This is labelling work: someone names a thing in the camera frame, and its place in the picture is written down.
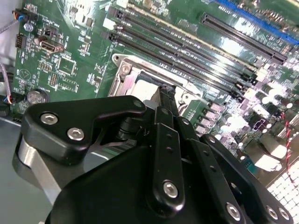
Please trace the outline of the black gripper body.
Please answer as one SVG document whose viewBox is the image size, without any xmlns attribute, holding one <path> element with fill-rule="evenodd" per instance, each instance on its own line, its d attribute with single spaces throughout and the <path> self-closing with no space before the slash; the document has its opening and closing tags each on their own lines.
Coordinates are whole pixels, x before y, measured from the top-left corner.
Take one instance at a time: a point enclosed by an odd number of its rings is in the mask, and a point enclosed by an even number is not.
<svg viewBox="0 0 299 224">
<path fill-rule="evenodd" d="M 135 147 L 71 181 L 48 224 L 222 224 L 198 168 L 172 147 Z"/>
</svg>

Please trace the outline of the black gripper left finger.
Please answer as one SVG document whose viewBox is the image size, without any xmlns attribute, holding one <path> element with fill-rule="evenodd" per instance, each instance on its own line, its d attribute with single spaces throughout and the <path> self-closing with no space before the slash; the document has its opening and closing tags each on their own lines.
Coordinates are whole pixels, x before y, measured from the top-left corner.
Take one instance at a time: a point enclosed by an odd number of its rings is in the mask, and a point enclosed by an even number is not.
<svg viewBox="0 0 299 224">
<path fill-rule="evenodd" d="M 17 149 L 54 205 L 71 181 L 135 147 L 180 151 L 174 86 L 146 107 L 133 96 L 37 104 L 27 109 Z"/>
</svg>

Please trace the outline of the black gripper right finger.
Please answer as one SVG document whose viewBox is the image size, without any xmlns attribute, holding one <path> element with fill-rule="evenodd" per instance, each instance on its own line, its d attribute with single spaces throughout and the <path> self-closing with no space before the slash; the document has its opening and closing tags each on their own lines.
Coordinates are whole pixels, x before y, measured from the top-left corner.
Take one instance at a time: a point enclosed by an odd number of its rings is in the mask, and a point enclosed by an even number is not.
<svg viewBox="0 0 299 224">
<path fill-rule="evenodd" d="M 290 212 L 218 140 L 175 118 L 186 182 L 172 224 L 291 224 Z"/>
</svg>

